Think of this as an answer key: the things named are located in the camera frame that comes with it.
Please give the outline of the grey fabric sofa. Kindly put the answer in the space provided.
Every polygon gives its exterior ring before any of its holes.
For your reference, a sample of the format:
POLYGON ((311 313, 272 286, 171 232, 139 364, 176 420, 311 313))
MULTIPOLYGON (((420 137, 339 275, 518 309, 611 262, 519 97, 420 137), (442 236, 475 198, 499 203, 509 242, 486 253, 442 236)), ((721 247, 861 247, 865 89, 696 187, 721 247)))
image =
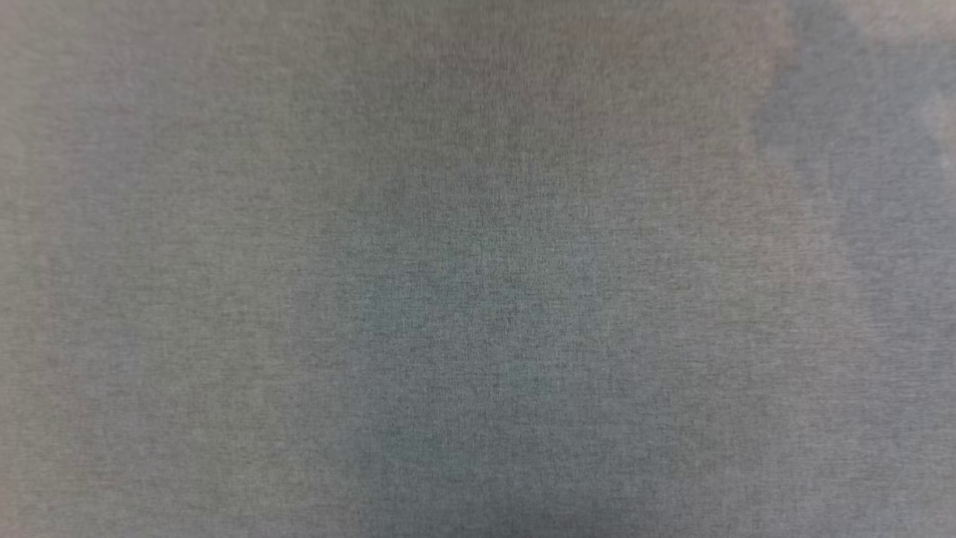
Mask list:
POLYGON ((0 0, 0 538, 956 538, 956 0, 0 0))

